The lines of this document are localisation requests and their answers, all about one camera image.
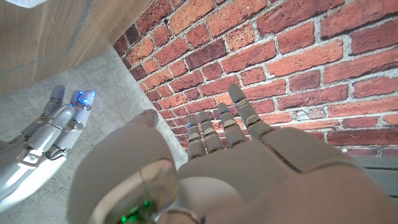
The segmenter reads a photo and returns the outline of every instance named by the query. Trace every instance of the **robot fingertip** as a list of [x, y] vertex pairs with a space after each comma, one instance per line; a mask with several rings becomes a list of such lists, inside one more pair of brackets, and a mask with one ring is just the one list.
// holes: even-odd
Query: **robot fingertip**
[[201, 111], [199, 114], [198, 114], [198, 116], [199, 116], [199, 122], [204, 122], [204, 121], [207, 121], [207, 120], [209, 120], [209, 116], [207, 115], [207, 113], [206, 112], [204, 112], [204, 111]]
[[233, 103], [236, 103], [239, 100], [242, 100], [243, 98], [245, 98], [245, 95], [244, 95], [242, 89], [239, 87], [239, 85], [237, 85], [235, 83], [229, 84], [228, 93], [229, 93], [229, 96], [231, 97]]
[[197, 120], [194, 116], [189, 116], [188, 118], [188, 127], [198, 124]]
[[229, 112], [227, 105], [225, 103], [219, 103], [218, 104], [218, 114], [221, 115], [222, 113], [225, 113], [225, 112]]
[[52, 90], [51, 97], [62, 100], [64, 94], [65, 94], [65, 87], [63, 85], [57, 85]]

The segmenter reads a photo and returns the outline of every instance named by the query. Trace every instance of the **brick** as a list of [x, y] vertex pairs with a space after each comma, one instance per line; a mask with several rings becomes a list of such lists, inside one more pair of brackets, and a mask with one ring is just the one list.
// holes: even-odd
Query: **brick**
[[188, 141], [180, 142], [180, 144], [185, 149], [185, 153], [188, 153]]
[[322, 37], [329, 38], [388, 14], [398, 12], [398, 2], [364, 0], [351, 2], [321, 20]]
[[156, 108], [157, 110], [161, 110], [161, 109], [162, 109], [162, 106], [160, 105], [160, 103], [152, 102], [152, 104], [155, 106], [155, 108]]
[[169, 41], [171, 33], [166, 26], [158, 26], [156, 30], [152, 33], [152, 37], [154, 38], [154, 42], [156, 46], [162, 46]]
[[213, 8], [212, 0], [191, 0], [175, 12], [170, 18], [169, 26], [177, 35]]
[[172, 0], [173, 6], [178, 6], [179, 4], [183, 3], [184, 0]]
[[382, 150], [382, 156], [384, 156], [384, 157], [398, 157], [398, 148], [396, 148], [396, 147], [392, 147], [392, 148], [385, 147]]
[[391, 114], [391, 115], [385, 115], [383, 117], [383, 121], [387, 122], [388, 124], [398, 124], [398, 114]]
[[156, 70], [159, 69], [159, 66], [157, 66], [155, 60], [153, 58], [149, 59], [148, 61], [143, 63], [144, 69], [148, 72], [148, 73], [152, 73]]
[[344, 128], [367, 128], [377, 125], [378, 117], [346, 118], [342, 124]]
[[186, 103], [186, 102], [187, 102], [187, 99], [182, 94], [176, 94], [176, 95], [171, 96], [169, 98], [166, 98], [166, 99], [163, 99], [163, 100], [159, 100], [159, 103], [165, 109], [176, 107], [176, 106], [179, 106], [179, 105], [181, 105], [183, 103]]
[[247, 88], [243, 90], [248, 100], [257, 100], [270, 96], [277, 96], [286, 93], [286, 81], [276, 80], [271, 83]]
[[329, 44], [313, 47], [300, 54], [284, 57], [268, 64], [268, 71], [279, 77], [337, 61], [343, 57], [343, 42], [335, 40]]
[[203, 75], [206, 80], [213, 80], [215, 78], [221, 77], [223, 69], [219, 63], [214, 63], [213, 65], [206, 66], [202, 69]]
[[292, 121], [289, 112], [261, 115], [260, 118], [267, 124], [279, 124]]
[[283, 54], [309, 46], [314, 41], [314, 26], [312, 22], [278, 35], [279, 51]]
[[328, 142], [337, 146], [398, 144], [398, 129], [331, 131], [328, 133]]
[[188, 116], [185, 117], [179, 117], [177, 119], [174, 119], [174, 122], [177, 126], [186, 126], [188, 123]]
[[352, 157], [376, 157], [378, 154], [377, 149], [347, 149], [346, 155]]
[[127, 69], [131, 68], [130, 62], [129, 62], [129, 60], [127, 60], [126, 57], [122, 57], [122, 62], [124, 64], [124, 66], [126, 66]]
[[309, 88], [318, 87], [320, 84], [320, 72], [319, 70], [316, 70], [295, 75], [289, 79], [289, 83], [289, 89], [291, 91], [306, 90]]
[[397, 111], [398, 97], [390, 96], [376, 100], [344, 103], [329, 106], [329, 117], [374, 114]]
[[396, 67], [398, 67], [398, 49], [392, 49], [328, 66], [325, 68], [323, 81], [332, 83]]
[[248, 71], [242, 72], [241, 75], [243, 85], [248, 85], [256, 82], [261, 82], [266, 79], [264, 71], [261, 67], [252, 68]]
[[231, 100], [231, 97], [229, 96], [229, 94], [224, 94], [221, 96], [217, 96], [217, 103], [225, 103], [226, 105], [232, 105], [234, 104]]
[[253, 25], [248, 23], [241, 28], [233, 30], [225, 35], [229, 49], [238, 50], [254, 42]]
[[203, 96], [211, 96], [219, 93], [225, 93], [228, 91], [228, 86], [231, 83], [239, 84], [239, 79], [236, 76], [221, 78], [215, 82], [211, 82], [200, 87], [200, 91]]
[[256, 110], [257, 113], [262, 114], [262, 113], [269, 113], [273, 112], [275, 110], [274, 103], [272, 100], [266, 100], [262, 102], [255, 102], [251, 104]]
[[186, 134], [188, 133], [188, 129], [186, 127], [181, 128], [172, 128], [174, 134]]
[[323, 129], [323, 128], [336, 128], [339, 125], [338, 121], [314, 121], [308, 123], [297, 123], [297, 124], [285, 124], [284, 128], [292, 127], [301, 130], [313, 130], [313, 129]]
[[177, 116], [184, 116], [188, 114], [188, 111], [183, 106], [173, 109], [173, 112]]
[[147, 76], [147, 73], [141, 65], [130, 70], [130, 73], [137, 81]]
[[188, 100], [195, 100], [201, 97], [197, 88], [186, 91], [184, 95]]
[[257, 28], [261, 35], [276, 34], [287, 27], [321, 14], [328, 9], [333, 9], [343, 3], [344, 0], [287, 1], [260, 16], [257, 20]]
[[267, 6], [263, 0], [237, 0], [207, 18], [207, 24], [213, 37], [238, 25]]
[[160, 111], [159, 113], [160, 113], [160, 115], [162, 115], [162, 117], [163, 117], [164, 119], [167, 119], [167, 118], [174, 118], [174, 117], [175, 117], [174, 114], [173, 114], [173, 112], [170, 111], [170, 110]]
[[164, 85], [156, 90], [161, 97], [168, 97], [173, 95], [172, 91], [167, 85]]
[[197, 101], [194, 103], [190, 103], [185, 105], [185, 108], [189, 113], [194, 113], [202, 110], [213, 109], [216, 108], [216, 101], [214, 98], [207, 98], [205, 100]]
[[141, 35], [136, 28], [135, 24], [132, 24], [125, 32], [127, 40], [131, 45], [135, 44], [138, 40], [141, 39]]
[[150, 38], [144, 39], [141, 43], [136, 44], [128, 53], [127, 59], [134, 65], [140, 62], [144, 57], [150, 55], [154, 51], [154, 43]]
[[156, 91], [150, 91], [146, 93], [148, 96], [148, 99], [151, 101], [159, 100], [160, 96]]
[[188, 71], [183, 60], [179, 60], [170, 65], [170, 70], [172, 71], [173, 77], [179, 77]]
[[309, 133], [310, 135], [316, 137], [319, 140], [322, 140], [322, 141], [324, 140], [323, 132], [321, 132], [321, 131], [311, 131], [311, 132], [307, 132], [307, 133]]
[[141, 34], [151, 30], [156, 23], [172, 12], [169, 0], [156, 0], [137, 19], [137, 28]]
[[114, 43], [113, 48], [116, 50], [119, 56], [122, 56], [127, 50], [127, 40], [124, 35], [122, 35], [116, 43]]
[[146, 80], [144, 80], [144, 83], [148, 87], [148, 90], [151, 90], [171, 79], [173, 78], [170, 72], [167, 69], [163, 69], [160, 72], [153, 73], [152, 75], [150, 75]]
[[140, 83], [139, 86], [141, 87], [141, 90], [143, 90], [144, 93], [147, 92], [147, 88], [144, 86], [144, 84]]
[[174, 128], [175, 127], [174, 121], [166, 121], [166, 123], [170, 126], [170, 128]]
[[351, 48], [354, 54], [389, 47], [398, 44], [398, 20], [386, 22], [375, 28], [352, 34]]
[[323, 108], [310, 108], [294, 111], [295, 120], [304, 121], [308, 119], [324, 118], [326, 116]]
[[188, 140], [188, 139], [185, 137], [184, 134], [183, 134], [183, 135], [176, 136], [176, 137], [177, 137], [177, 139], [178, 139], [179, 141], [186, 141], [186, 140]]
[[245, 129], [244, 125], [243, 125], [243, 121], [239, 118], [235, 118], [236, 124], [239, 125], [239, 127], [241, 129]]
[[189, 47], [183, 38], [178, 38], [171, 44], [164, 47], [160, 52], [155, 54], [155, 57], [161, 66], [167, 65], [172, 60], [183, 55], [189, 50]]
[[205, 25], [201, 24], [187, 33], [188, 41], [197, 48], [210, 40]]
[[276, 56], [274, 41], [256, 44], [222, 61], [226, 73], [237, 72], [250, 65], [264, 62]]
[[192, 74], [185, 75], [170, 82], [170, 86], [172, 87], [175, 93], [178, 93], [182, 90], [195, 87], [201, 83], [203, 83], [203, 77], [200, 71], [194, 71]]
[[353, 84], [355, 98], [393, 93], [398, 87], [398, 78], [379, 77]]
[[185, 60], [188, 68], [192, 70], [224, 55], [226, 55], [226, 49], [223, 39], [218, 39], [188, 55]]
[[322, 90], [313, 90], [305, 93], [297, 93], [284, 96], [278, 100], [280, 110], [298, 108], [302, 106], [320, 105], [347, 99], [347, 85], [340, 85]]

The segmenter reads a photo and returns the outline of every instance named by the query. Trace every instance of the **white robotic hand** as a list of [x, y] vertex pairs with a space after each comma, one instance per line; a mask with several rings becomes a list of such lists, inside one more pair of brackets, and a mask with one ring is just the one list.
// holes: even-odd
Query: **white robotic hand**
[[219, 104], [229, 149], [201, 112], [188, 119], [188, 162], [175, 170], [157, 112], [144, 111], [81, 162], [69, 222], [397, 223], [398, 208], [352, 158], [301, 130], [271, 128], [236, 84], [228, 91], [251, 141]]
[[62, 105], [64, 92], [64, 86], [56, 86], [39, 118], [12, 141], [0, 141], [0, 212], [54, 176], [83, 131], [95, 92], [75, 91], [70, 104]]

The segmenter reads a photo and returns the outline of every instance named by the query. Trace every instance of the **green led light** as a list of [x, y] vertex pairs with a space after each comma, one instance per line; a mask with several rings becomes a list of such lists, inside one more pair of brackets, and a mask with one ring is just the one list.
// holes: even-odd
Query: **green led light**
[[130, 213], [134, 213], [134, 212], [138, 211], [138, 208], [139, 208], [138, 205], [135, 206], [132, 210], [130, 210]]
[[150, 204], [151, 204], [151, 202], [150, 202], [150, 200], [148, 200], [148, 201], [146, 201], [145, 203], [144, 203], [144, 207], [150, 207]]

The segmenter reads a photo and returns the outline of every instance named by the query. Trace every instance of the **robot finger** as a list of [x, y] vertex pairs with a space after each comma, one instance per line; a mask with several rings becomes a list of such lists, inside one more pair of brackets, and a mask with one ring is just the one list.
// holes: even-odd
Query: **robot finger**
[[37, 152], [46, 152], [59, 137], [62, 130], [70, 122], [75, 113], [74, 107], [65, 105], [51, 114], [48, 122], [41, 126], [27, 144]]
[[65, 127], [61, 135], [54, 142], [56, 148], [69, 150], [73, 147], [86, 126], [94, 98], [94, 90], [75, 91], [73, 93], [70, 105], [74, 107], [75, 114], [68, 123], [68, 126]]
[[199, 113], [199, 122], [205, 137], [205, 146], [207, 152], [210, 154], [217, 150], [224, 149], [224, 145], [218, 137], [218, 134], [211, 124], [209, 116], [206, 112], [202, 111]]
[[76, 106], [76, 104], [77, 104], [77, 102], [79, 100], [79, 97], [82, 94], [83, 94], [83, 91], [81, 91], [81, 90], [74, 91], [73, 94], [72, 94], [72, 97], [70, 98], [70, 104], [72, 106]]
[[63, 85], [57, 85], [51, 92], [51, 96], [47, 104], [44, 106], [43, 113], [26, 127], [21, 133], [26, 139], [29, 139], [40, 127], [45, 124], [46, 120], [49, 119], [49, 115], [54, 113], [59, 107], [62, 106], [63, 94], [65, 93], [65, 87]]
[[195, 117], [188, 118], [188, 160], [206, 155], [206, 149], [201, 142], [200, 131]]
[[156, 110], [154, 110], [154, 109], [144, 110], [141, 114], [134, 117], [130, 121], [130, 123], [145, 124], [148, 128], [156, 127], [158, 122], [159, 122], [159, 115], [157, 114]]
[[246, 99], [240, 87], [233, 83], [228, 87], [228, 93], [242, 117], [245, 127], [248, 129], [252, 139], [261, 140], [261, 137], [273, 129], [263, 122], [249, 101]]
[[229, 109], [224, 103], [220, 103], [218, 105], [218, 112], [220, 114], [221, 123], [224, 127], [224, 133], [228, 147], [232, 149], [235, 145], [245, 142], [246, 137], [244, 136], [239, 125], [236, 124], [235, 119], [229, 113]]

